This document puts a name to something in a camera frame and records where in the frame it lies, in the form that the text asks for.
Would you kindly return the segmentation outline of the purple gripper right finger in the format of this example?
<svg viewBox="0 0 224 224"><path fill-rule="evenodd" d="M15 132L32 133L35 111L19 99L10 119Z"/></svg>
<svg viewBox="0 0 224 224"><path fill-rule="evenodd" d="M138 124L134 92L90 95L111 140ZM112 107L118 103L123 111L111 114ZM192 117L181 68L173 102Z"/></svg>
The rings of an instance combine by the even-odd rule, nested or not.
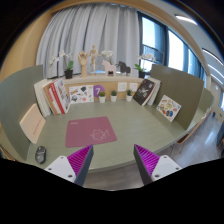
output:
<svg viewBox="0 0 224 224"><path fill-rule="evenodd" d="M144 185L181 170L168 155L158 156L137 144L134 145L134 157Z"/></svg>

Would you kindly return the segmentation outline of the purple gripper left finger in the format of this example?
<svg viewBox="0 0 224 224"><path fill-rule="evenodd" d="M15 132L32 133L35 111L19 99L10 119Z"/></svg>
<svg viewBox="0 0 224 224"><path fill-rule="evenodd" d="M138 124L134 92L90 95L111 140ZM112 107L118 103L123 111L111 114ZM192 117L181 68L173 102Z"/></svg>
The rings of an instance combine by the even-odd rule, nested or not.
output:
<svg viewBox="0 0 224 224"><path fill-rule="evenodd" d="M82 186L85 182L93 154L93 146L89 145L68 157L59 156L45 170L76 185Z"/></svg>

